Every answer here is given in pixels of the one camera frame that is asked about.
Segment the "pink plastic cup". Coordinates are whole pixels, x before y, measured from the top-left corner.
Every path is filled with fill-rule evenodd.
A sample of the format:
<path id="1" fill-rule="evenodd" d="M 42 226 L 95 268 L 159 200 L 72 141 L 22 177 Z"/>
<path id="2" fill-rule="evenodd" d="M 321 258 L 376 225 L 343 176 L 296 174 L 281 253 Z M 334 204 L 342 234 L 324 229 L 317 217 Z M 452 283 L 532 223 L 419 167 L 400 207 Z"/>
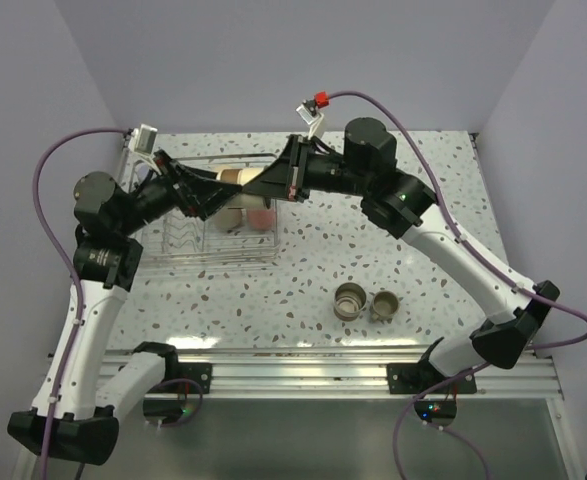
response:
<path id="1" fill-rule="evenodd" d="M 275 225 L 276 211 L 274 207 L 268 209 L 247 209 L 246 218 L 251 228 L 257 231 L 269 231 Z"/>

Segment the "beige plastic cup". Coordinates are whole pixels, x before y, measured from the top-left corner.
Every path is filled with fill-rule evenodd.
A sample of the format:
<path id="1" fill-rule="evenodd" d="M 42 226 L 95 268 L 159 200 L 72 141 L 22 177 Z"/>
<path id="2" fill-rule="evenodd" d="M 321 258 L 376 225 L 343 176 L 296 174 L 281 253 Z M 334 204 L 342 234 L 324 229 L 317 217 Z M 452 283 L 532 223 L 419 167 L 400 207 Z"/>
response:
<path id="1" fill-rule="evenodd" d="M 220 231 L 230 231 L 243 225 L 244 208 L 222 208 L 213 217 L 212 222 Z"/>

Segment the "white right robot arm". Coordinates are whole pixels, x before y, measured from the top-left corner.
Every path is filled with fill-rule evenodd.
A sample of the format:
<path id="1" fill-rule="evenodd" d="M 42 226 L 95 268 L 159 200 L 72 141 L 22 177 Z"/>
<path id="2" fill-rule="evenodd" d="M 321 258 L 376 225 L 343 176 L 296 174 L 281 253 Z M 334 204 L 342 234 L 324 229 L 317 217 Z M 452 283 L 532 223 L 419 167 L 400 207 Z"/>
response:
<path id="1" fill-rule="evenodd" d="M 347 124 L 341 152 L 292 135 L 242 191 L 290 202 L 313 191 L 358 196 L 371 223 L 426 255 L 475 300 L 484 321 L 437 340 L 423 355 L 418 379 L 427 391 L 441 392 L 455 375 L 483 363 L 513 368 L 558 299 L 558 287 L 511 270 L 468 234 L 428 185 L 397 168 L 396 148 L 396 137 L 373 118 Z"/>

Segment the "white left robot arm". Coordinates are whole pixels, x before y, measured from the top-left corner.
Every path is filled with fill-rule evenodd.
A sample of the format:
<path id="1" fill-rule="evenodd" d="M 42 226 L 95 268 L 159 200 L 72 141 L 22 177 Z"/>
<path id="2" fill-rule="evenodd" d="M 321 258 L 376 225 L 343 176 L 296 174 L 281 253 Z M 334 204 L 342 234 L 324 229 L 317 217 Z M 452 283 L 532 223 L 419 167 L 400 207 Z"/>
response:
<path id="1" fill-rule="evenodd" d="M 154 155 L 159 171 L 136 190 L 124 191 L 104 172 L 82 177 L 74 188 L 77 248 L 67 259 L 73 282 L 67 318 L 51 366 L 29 410 L 11 415 L 7 431 L 46 468 L 51 458 L 102 465 L 111 456 L 120 424 L 152 389 L 166 393 L 185 383 L 176 349 L 143 342 L 103 387 L 97 385 L 115 320 L 133 286 L 143 247 L 135 232 L 179 209 L 205 220 L 239 195 L 238 184 L 213 172 Z"/>

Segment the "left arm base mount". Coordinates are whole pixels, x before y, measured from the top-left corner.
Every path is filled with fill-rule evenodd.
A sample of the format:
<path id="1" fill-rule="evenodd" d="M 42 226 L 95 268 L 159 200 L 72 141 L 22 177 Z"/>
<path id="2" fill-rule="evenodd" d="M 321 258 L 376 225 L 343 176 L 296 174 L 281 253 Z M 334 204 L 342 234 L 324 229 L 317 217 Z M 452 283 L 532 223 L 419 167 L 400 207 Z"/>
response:
<path id="1" fill-rule="evenodd" d="M 180 362 L 177 358 L 165 361 L 165 370 L 159 382 L 149 392 L 207 395 L 213 379 L 213 365 L 209 362 Z"/>

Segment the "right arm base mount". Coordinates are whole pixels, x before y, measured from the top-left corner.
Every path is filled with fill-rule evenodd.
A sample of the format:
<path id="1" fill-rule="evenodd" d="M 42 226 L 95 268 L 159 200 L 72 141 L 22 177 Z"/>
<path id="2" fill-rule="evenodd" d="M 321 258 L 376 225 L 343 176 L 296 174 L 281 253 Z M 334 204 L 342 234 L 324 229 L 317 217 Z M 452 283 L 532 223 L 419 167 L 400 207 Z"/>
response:
<path id="1" fill-rule="evenodd" d="M 386 378 L 390 394 L 417 395 L 427 388 L 445 380 L 433 367 L 417 363 L 389 363 L 386 365 Z M 478 391 L 475 377 L 464 377 L 441 386 L 434 394 L 475 394 Z"/>

